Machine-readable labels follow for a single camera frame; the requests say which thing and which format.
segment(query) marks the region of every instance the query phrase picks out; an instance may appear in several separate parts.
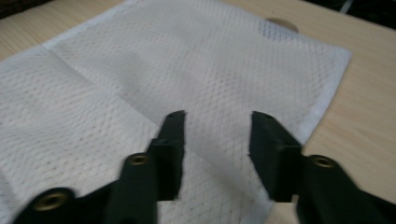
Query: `light wood surface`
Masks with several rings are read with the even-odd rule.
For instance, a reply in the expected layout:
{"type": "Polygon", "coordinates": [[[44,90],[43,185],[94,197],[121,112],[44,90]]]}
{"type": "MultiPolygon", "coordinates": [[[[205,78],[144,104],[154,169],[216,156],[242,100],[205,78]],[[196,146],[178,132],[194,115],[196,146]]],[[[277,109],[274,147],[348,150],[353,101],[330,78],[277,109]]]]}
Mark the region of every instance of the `light wood surface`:
{"type": "MultiPolygon", "coordinates": [[[[55,0],[0,21],[0,60],[42,43],[121,0],[55,0]]],[[[352,51],[339,90],[304,153],[339,161],[364,190],[396,203],[396,32],[298,0],[225,0],[352,51]]],[[[298,223],[277,203],[266,223],[298,223]]]]}

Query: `wooden table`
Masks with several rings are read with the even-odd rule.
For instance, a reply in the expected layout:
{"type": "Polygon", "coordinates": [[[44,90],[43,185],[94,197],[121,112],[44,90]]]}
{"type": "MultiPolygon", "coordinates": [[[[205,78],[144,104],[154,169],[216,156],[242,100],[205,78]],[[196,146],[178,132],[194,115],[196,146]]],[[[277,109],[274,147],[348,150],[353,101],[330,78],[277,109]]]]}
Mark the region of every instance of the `wooden table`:
{"type": "MultiPolygon", "coordinates": [[[[120,2],[55,0],[1,20],[0,60],[120,2]]],[[[362,189],[396,203],[396,32],[298,0],[225,2],[290,21],[303,35],[352,51],[340,88],[304,153],[339,161],[362,189]]],[[[277,203],[266,223],[297,223],[293,205],[277,203]]]]}

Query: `white cloth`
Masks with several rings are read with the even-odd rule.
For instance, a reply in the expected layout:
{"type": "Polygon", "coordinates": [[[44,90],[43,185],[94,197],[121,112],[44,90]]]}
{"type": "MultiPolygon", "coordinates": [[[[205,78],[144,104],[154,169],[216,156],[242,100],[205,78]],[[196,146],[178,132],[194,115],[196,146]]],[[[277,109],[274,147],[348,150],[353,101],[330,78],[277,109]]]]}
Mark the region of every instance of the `white cloth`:
{"type": "Polygon", "coordinates": [[[126,1],[0,63],[0,223],[43,190],[114,180],[181,109],[182,190],[159,203],[160,223],[263,223],[251,111],[304,143],[349,57],[221,2],[126,1]]]}

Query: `tabletop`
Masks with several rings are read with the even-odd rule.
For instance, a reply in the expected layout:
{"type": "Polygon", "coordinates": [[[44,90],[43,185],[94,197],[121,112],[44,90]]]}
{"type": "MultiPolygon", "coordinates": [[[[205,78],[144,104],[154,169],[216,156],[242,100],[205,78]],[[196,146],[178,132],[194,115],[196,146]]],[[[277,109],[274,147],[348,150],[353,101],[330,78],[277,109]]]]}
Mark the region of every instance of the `tabletop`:
{"type": "MultiPolygon", "coordinates": [[[[0,60],[43,43],[122,0],[55,0],[0,20],[0,60]]],[[[361,189],[396,203],[396,32],[299,0],[224,0],[352,52],[332,103],[304,154],[335,159],[361,189]]],[[[276,203],[265,223],[298,223],[276,203]]]]}

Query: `textured fabric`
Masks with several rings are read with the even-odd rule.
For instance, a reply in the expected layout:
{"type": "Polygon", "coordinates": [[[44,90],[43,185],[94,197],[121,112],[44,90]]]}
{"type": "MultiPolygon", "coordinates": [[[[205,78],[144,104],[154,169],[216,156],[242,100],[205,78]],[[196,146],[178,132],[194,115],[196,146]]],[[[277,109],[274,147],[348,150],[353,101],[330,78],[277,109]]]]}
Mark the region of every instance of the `textured fabric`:
{"type": "Polygon", "coordinates": [[[304,143],[350,53],[207,0],[127,1],[0,63],[0,223],[37,193],[84,195],[187,111],[180,198],[160,223],[263,223],[252,110],[304,143]]]}

